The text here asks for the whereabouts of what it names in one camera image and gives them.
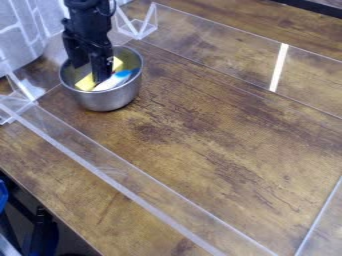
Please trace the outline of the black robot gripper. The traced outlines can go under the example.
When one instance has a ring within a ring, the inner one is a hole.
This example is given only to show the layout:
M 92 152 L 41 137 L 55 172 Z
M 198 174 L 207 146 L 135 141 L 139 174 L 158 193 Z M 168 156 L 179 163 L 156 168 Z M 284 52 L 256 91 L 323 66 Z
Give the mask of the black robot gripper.
M 93 81 L 107 80 L 112 73 L 113 51 L 108 39 L 115 0 L 64 0 L 69 17 L 64 25 L 63 44 L 75 68 L 91 61 Z

